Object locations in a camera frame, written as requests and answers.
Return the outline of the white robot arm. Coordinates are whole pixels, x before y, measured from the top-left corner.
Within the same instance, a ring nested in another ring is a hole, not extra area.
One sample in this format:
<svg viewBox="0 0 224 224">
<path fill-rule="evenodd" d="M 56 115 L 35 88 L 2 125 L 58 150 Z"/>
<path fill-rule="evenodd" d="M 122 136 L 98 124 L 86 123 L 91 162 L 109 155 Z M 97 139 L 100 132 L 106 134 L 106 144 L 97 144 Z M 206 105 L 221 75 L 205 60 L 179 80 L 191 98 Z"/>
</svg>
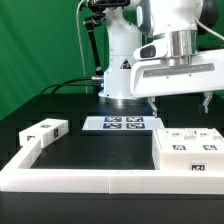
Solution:
<svg viewBox="0 0 224 224">
<path fill-rule="evenodd" d="M 158 96 L 201 92 L 202 111 L 213 93 L 224 90 L 224 48 L 197 47 L 197 37 L 218 19 L 217 0 L 132 0 L 135 25 L 123 11 L 106 8 L 109 67 L 100 100 L 117 105 Z"/>
</svg>

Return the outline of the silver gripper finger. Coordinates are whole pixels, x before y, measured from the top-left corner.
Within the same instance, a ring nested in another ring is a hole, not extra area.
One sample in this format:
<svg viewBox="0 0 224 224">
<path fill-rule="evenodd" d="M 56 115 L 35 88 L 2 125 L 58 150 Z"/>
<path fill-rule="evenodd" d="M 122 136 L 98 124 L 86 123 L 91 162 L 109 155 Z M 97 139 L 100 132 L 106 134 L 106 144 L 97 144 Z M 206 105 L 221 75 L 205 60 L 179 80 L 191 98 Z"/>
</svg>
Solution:
<svg viewBox="0 0 224 224">
<path fill-rule="evenodd" d="M 155 97 L 149 97 L 148 98 L 148 104 L 150 105 L 150 107 L 153 111 L 153 115 L 155 117 L 157 117 L 158 116 L 158 109 L 157 109 L 157 107 L 154 103 L 155 103 Z"/>
<path fill-rule="evenodd" d="M 207 113 L 209 111 L 209 104 L 213 98 L 213 93 L 212 92 L 204 92 L 203 96 L 204 96 L 204 100 L 201 105 L 201 112 Z"/>
</svg>

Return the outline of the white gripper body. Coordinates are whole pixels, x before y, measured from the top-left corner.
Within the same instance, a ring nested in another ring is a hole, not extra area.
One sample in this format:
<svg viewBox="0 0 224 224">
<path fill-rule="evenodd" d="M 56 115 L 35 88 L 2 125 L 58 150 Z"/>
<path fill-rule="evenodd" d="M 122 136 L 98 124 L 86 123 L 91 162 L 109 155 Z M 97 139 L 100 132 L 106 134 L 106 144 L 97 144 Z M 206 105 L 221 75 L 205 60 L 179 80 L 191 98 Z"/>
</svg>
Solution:
<svg viewBox="0 0 224 224">
<path fill-rule="evenodd" d="M 190 65 L 166 66 L 162 60 L 134 64 L 130 92 L 134 98 L 224 90 L 224 49 L 202 51 Z"/>
</svg>

